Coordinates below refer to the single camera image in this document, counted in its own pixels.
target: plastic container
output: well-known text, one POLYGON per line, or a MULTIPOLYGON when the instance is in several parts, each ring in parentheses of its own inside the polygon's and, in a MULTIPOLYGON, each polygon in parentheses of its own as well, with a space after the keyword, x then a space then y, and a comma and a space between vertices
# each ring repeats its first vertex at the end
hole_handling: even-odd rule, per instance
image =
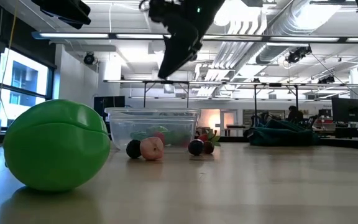
POLYGON ((106 108, 111 138, 121 150, 133 140, 161 136, 166 146, 187 147, 194 138, 201 110, 106 108))

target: pole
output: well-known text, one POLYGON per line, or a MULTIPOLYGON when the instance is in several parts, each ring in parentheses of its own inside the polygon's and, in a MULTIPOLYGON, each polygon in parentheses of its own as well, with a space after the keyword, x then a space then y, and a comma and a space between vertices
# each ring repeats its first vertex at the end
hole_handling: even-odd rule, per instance
POLYGON ((254 124, 257 125, 257 117, 258 117, 258 112, 257 112, 257 102, 256 102, 256 95, 257 95, 257 92, 256 92, 256 86, 257 85, 254 85, 254 100, 255 100, 255 118, 254 118, 254 124))
POLYGON ((147 85, 147 82, 144 83, 144 96, 143 96, 143 108, 146 107, 146 85, 147 85))
POLYGON ((189 108, 189 89, 190 89, 190 84, 187 83, 187 108, 189 108))
POLYGON ((298 86, 295 86, 295 101, 296 101, 296 108, 299 109, 299 99, 298 99, 298 86))

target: ceiling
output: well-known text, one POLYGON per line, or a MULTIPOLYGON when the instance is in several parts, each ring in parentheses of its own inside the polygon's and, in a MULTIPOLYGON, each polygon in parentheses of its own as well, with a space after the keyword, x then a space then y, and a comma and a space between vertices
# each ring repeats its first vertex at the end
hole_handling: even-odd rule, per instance
MULTIPOLYGON (((74 28, 57 20, 48 17, 39 11, 31 0, 18 0, 18 17, 30 26, 42 32, 76 32, 74 28)), ((277 5, 267 12, 267 20, 271 20, 280 12, 290 0, 276 0, 277 5)), ((0 0, 0 5, 13 12, 14 0, 0 0)), ((135 4, 90 4, 92 20, 91 25, 84 26, 81 32, 166 32, 160 24, 151 22, 147 15, 140 12, 135 4)), ((208 31, 210 34, 225 34, 228 26, 219 27, 212 25, 208 31)), ((358 13, 354 7, 343 7, 330 18, 324 25, 312 33, 312 35, 348 35, 358 36, 358 13)), ((66 49, 84 55, 92 47, 102 45, 109 49, 110 45, 117 47, 121 55, 127 61, 122 68, 122 73, 126 77, 136 74, 151 74, 152 70, 158 70, 156 61, 149 57, 150 46, 153 49, 163 50, 161 41, 134 41, 134 40, 81 40, 65 42, 66 49)), ((205 42, 200 51, 202 60, 213 60, 219 52, 221 42, 205 42)), ((358 45, 349 44, 312 44, 311 48, 317 58, 327 68, 334 68, 337 76, 344 80, 349 76, 349 68, 357 65, 358 45)), ((100 59, 107 58, 108 52, 95 53, 100 59)), ((278 59, 278 63, 268 66, 263 78, 275 81, 283 81, 290 77, 309 78, 325 71, 325 68, 312 56, 304 58, 300 63, 288 69, 288 65, 283 62, 283 57, 278 59)), ((189 62, 181 70, 194 71, 197 62, 189 62)))

